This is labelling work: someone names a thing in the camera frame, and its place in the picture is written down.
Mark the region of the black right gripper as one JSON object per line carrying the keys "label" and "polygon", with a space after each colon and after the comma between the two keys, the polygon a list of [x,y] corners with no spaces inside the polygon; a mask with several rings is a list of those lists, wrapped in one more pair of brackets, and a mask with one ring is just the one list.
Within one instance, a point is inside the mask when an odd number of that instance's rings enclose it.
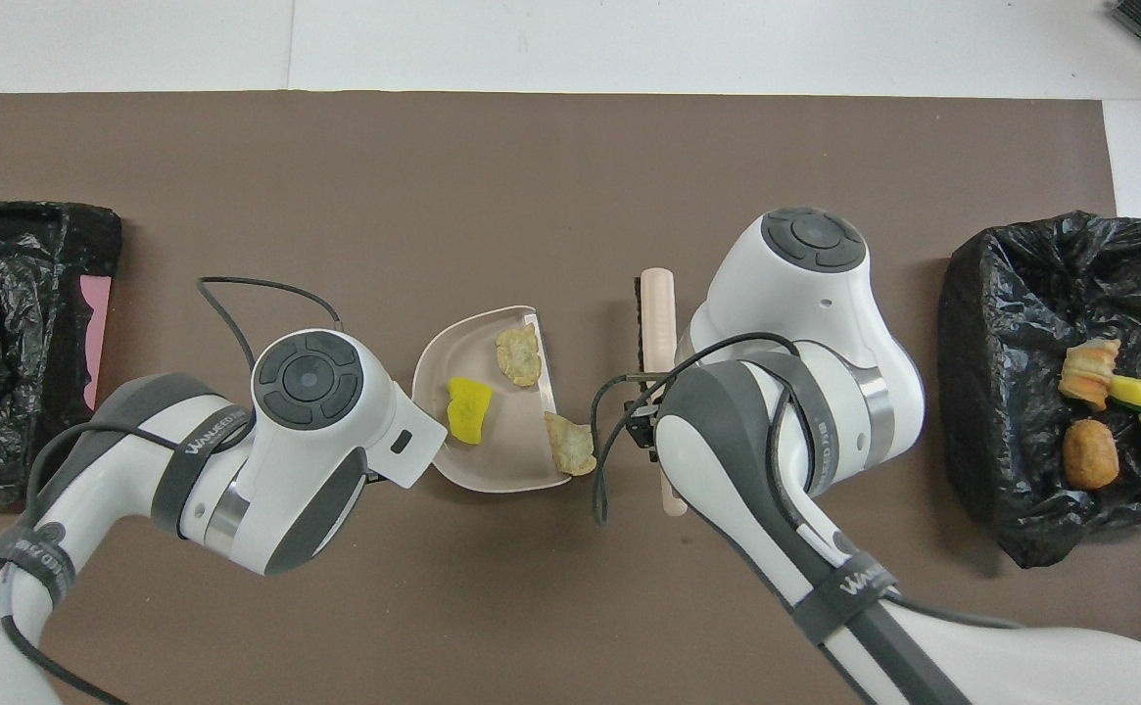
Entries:
{"label": "black right gripper", "polygon": [[638,384],[639,394],[644,396],[647,394],[646,402],[642,404],[637,404],[636,402],[629,402],[629,406],[636,406],[636,410],[629,411],[629,436],[636,441],[637,447],[641,447],[647,452],[647,457],[650,461],[658,461],[658,449],[655,445],[655,419],[658,415],[659,403],[663,402],[663,396],[665,394],[665,388],[663,384],[654,384],[655,378],[652,380],[647,378],[636,378],[634,383]]}

